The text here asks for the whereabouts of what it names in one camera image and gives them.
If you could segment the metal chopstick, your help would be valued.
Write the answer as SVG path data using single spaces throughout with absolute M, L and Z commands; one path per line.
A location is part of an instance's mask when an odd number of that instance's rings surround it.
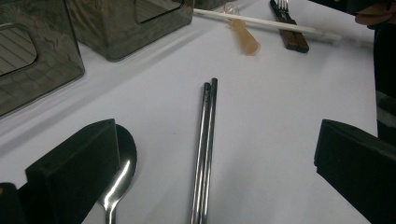
M 207 119 L 210 102 L 211 85 L 206 82 L 203 86 L 200 129 L 197 144 L 194 188 L 191 207 L 191 224 L 199 224 L 201 218 L 201 200 L 204 181 L 205 147 L 207 140 Z
M 218 80 L 213 77 L 209 86 L 210 86 L 210 93 L 209 93 L 209 101 L 207 103 L 208 117 L 207 117 L 207 126 L 206 126 L 205 160 L 203 167 L 204 178 L 203 178 L 201 203 L 200 203 L 200 210 L 201 210 L 200 224 L 207 224 Z

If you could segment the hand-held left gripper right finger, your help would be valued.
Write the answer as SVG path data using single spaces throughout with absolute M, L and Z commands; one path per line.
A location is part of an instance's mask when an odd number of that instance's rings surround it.
M 351 125 L 321 122 L 317 173 L 371 224 L 396 224 L 396 147 Z

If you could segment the smoky clear plastic bin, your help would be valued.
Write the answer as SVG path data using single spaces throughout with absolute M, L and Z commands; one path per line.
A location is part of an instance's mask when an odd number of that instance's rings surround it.
M 233 0 L 194 0 L 194 7 L 198 9 L 214 9 Z
M 84 72 L 64 0 L 0 0 L 0 118 Z
M 120 61 L 188 25 L 194 0 L 65 0 L 76 38 Z

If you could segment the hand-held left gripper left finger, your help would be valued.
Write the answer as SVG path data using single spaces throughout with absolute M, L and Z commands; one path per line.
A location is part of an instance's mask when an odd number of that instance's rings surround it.
M 81 224 L 119 170 L 116 123 L 90 124 L 25 169 L 31 224 Z

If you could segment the metal spoon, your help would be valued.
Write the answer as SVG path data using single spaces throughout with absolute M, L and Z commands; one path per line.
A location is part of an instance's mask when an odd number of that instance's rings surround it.
M 117 205 L 133 184 L 137 167 L 137 150 L 130 132 L 116 125 L 120 169 L 114 174 L 98 202 L 105 210 L 105 224 L 116 224 Z

